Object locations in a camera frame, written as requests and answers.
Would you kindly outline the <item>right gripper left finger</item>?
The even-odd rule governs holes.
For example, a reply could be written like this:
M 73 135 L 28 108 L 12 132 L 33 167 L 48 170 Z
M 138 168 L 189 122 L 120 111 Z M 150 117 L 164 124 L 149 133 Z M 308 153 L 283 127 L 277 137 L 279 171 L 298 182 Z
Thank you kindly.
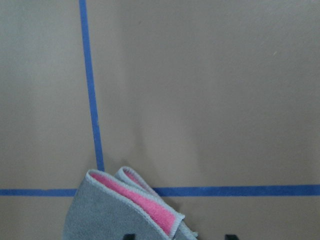
M 136 235 L 134 233 L 125 234 L 123 236 L 123 240 L 135 240 L 135 239 L 136 239 Z

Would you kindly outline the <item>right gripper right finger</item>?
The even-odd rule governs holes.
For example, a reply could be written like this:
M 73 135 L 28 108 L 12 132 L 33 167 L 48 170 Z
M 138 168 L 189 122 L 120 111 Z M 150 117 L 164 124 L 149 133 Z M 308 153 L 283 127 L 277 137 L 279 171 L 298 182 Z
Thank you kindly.
M 224 240 L 238 240 L 238 236 L 236 234 L 225 234 Z

